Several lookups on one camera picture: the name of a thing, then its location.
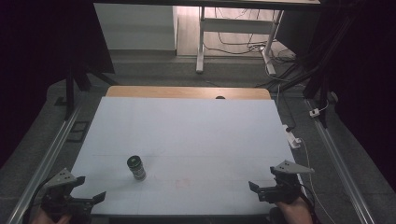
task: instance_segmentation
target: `cylindrical can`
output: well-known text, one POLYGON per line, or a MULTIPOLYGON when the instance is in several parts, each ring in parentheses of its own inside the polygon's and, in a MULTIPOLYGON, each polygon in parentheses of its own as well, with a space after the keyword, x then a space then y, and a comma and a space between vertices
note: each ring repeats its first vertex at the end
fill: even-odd
POLYGON ((134 174, 134 178, 137 180, 144 180, 146 178, 146 171, 143 168, 143 162, 138 156, 132 156, 127 161, 129 169, 134 174))

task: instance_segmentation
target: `dark floor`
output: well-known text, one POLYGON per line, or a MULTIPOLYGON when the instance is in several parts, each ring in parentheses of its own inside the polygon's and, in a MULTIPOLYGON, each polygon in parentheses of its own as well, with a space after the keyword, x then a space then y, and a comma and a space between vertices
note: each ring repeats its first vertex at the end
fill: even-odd
MULTIPOLYGON (((272 79, 263 72, 262 60, 218 60, 205 59, 205 71, 195 74, 194 59, 149 59, 132 57, 113 59, 116 75, 109 75, 122 85, 151 86, 200 86, 200 87, 255 87, 272 79)), ((282 73, 287 64, 278 65, 282 73)), ((87 95, 77 121, 92 121, 94 112, 102 96, 109 87, 105 82, 90 75, 92 89, 87 95)), ((336 173, 332 160, 315 126, 308 116, 308 108, 301 92, 304 87, 290 89, 284 95, 276 91, 272 94, 278 102, 279 115, 289 126, 295 126, 293 133, 304 139, 306 148, 293 150, 297 163, 315 169, 312 183, 308 176, 302 175, 304 184, 314 187, 317 199, 317 213, 322 223, 361 223, 344 186, 336 173)), ((59 97, 65 96, 64 82, 52 85, 48 100, 35 120, 30 131, 24 136, 14 154, 0 171, 0 223, 6 223, 15 204, 21 197, 30 177, 49 148, 51 141, 64 121, 65 108, 55 105, 59 97)), ((333 111, 334 104, 327 108, 327 121, 332 137, 343 155, 350 173, 361 190, 376 223, 396 223, 396 195, 385 178, 371 161, 370 157, 333 111)), ((69 140, 81 136, 69 134, 69 140)), ((66 167, 71 169, 81 147, 81 142, 66 141, 50 175, 66 167)), ((94 223, 107 223, 107 219, 96 218, 94 223)))

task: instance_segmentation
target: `white table surface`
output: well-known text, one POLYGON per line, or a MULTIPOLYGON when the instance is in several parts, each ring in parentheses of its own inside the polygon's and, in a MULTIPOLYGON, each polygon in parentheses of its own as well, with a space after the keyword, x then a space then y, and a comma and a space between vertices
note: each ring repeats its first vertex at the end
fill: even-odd
POLYGON ((294 161, 272 100, 104 97, 73 167, 74 197, 106 191, 93 214, 256 215, 248 181, 275 185, 270 166, 294 161), (141 157, 147 178, 127 167, 141 157))

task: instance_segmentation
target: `metal can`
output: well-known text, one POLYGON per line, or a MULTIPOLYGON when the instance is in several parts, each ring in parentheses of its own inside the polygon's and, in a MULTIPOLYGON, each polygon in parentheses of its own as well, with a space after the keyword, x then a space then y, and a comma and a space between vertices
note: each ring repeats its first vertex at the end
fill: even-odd
POLYGON ((143 168, 143 162, 140 157, 132 156, 128 159, 127 164, 136 180, 144 180, 146 178, 146 171, 143 168))

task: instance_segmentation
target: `wall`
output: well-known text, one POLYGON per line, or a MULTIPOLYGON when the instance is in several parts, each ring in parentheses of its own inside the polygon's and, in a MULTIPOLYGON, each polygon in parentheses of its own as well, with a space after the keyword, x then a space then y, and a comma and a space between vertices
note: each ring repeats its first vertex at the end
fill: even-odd
POLYGON ((108 49, 176 49, 176 7, 94 6, 108 49))

